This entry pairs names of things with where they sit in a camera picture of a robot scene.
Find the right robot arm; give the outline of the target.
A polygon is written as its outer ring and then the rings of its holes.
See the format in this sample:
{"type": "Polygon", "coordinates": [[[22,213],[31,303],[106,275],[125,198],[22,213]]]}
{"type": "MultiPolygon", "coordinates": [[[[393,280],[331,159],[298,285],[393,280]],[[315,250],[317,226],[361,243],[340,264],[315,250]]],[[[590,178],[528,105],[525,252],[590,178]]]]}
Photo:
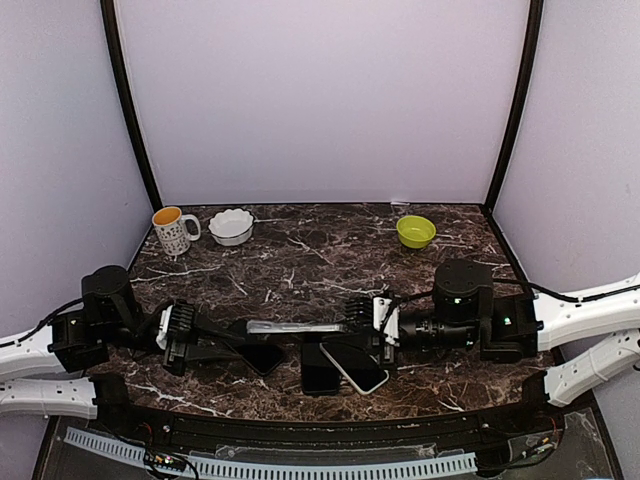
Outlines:
{"type": "Polygon", "coordinates": [[[548,404],[567,406],[638,362],[638,276],[570,294],[524,282],[521,293],[495,297],[500,282],[483,264],[447,260],[424,295],[378,296],[352,306],[354,339],[343,346],[325,344],[325,355],[366,395],[388,380],[401,350],[478,348],[481,360],[507,364],[600,337],[574,359],[524,382],[524,401],[510,413],[511,426],[521,434],[547,420],[548,404]],[[432,300],[430,309],[404,308],[423,296],[432,300]]]}

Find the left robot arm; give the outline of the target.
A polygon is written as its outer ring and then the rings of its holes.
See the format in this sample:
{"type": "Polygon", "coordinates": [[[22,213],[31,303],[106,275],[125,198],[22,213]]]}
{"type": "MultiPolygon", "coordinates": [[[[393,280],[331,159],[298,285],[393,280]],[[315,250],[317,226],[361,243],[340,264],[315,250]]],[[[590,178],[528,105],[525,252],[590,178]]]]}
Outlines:
{"type": "Polygon", "coordinates": [[[182,375],[191,363],[237,360],[231,349],[244,336],[221,329],[194,305],[169,300],[153,313],[137,301],[128,272],[108,265],[81,280],[81,296],[48,314],[33,329],[1,341],[4,414],[101,417],[120,436],[141,427],[118,374],[76,373],[108,362],[111,347],[158,356],[164,370],[182,375]]]}

